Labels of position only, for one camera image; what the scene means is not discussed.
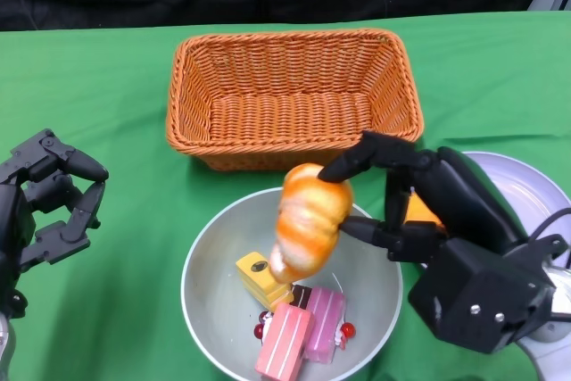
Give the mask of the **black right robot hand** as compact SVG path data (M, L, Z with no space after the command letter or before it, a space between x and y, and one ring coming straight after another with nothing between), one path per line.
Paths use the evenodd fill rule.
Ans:
M385 216L350 216L340 229L387 250L391 261L428 263L443 242L461 238L503 255L525 244L519 217L485 172L450 147L419 150L398 137L365 131L318 174L328 183L384 169Z

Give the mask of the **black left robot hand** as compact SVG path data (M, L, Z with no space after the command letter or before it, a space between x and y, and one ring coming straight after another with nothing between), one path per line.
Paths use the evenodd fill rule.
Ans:
M49 128L11 154L1 163L1 314L19 319L28 305L21 273L89 247L109 173Z

